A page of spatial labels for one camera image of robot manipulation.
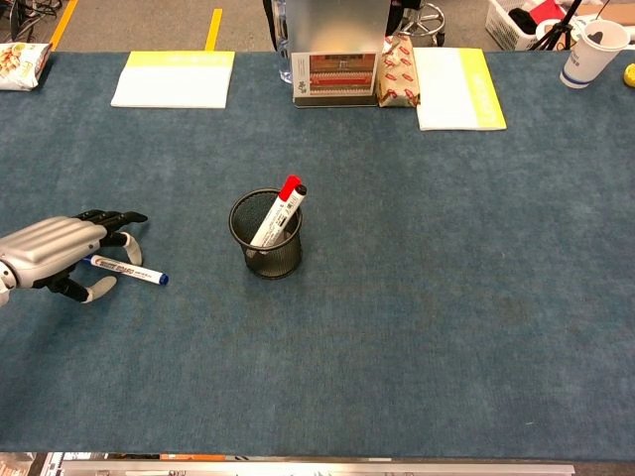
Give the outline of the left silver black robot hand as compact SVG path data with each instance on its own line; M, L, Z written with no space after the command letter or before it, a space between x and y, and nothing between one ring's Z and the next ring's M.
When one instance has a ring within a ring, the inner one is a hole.
M1 303L15 289L48 288L81 303L107 294L117 283L107 276L90 287L69 274L83 258L104 247L120 247L135 266L143 262L137 240L121 227L143 223L148 217L136 211L92 209L75 216L55 216L15 231L1 239Z

